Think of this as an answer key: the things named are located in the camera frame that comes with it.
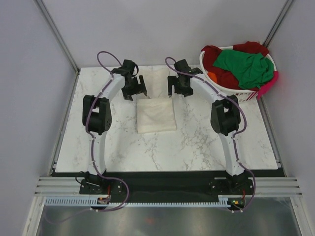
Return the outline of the cream white t shirt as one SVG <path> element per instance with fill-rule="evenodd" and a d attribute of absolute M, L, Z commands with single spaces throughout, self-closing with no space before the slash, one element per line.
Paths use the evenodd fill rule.
<path fill-rule="evenodd" d="M 166 67 L 146 67 L 140 70 L 147 95 L 138 95 L 136 102 L 137 132 L 139 134 L 175 131 L 176 120 L 173 100 L 168 96 Z"/>

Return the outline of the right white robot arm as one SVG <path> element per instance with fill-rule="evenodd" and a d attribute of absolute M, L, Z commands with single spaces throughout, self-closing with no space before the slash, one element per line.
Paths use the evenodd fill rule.
<path fill-rule="evenodd" d="M 238 193 L 243 188 L 237 177 L 246 167 L 241 163 L 236 135 L 245 131 L 247 121 L 235 95 L 227 96 L 216 90 L 204 78 L 189 77 L 190 88 L 202 94 L 211 105 L 210 125 L 219 135 L 225 156 L 225 171 L 231 176 L 225 181 L 230 193 Z M 136 101 L 137 133 L 175 131 L 176 120 L 171 98 L 138 99 Z"/>

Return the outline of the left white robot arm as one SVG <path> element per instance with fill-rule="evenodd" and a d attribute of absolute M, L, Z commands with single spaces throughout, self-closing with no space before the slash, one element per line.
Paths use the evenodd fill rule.
<path fill-rule="evenodd" d="M 83 98 L 82 124 L 90 135 L 91 160 L 87 171 L 92 175 L 100 176 L 106 172 L 105 140 L 113 120 L 110 102 L 120 91 L 129 101 L 134 95 L 147 95 L 143 75 L 114 74 L 96 96 L 85 95 Z"/>

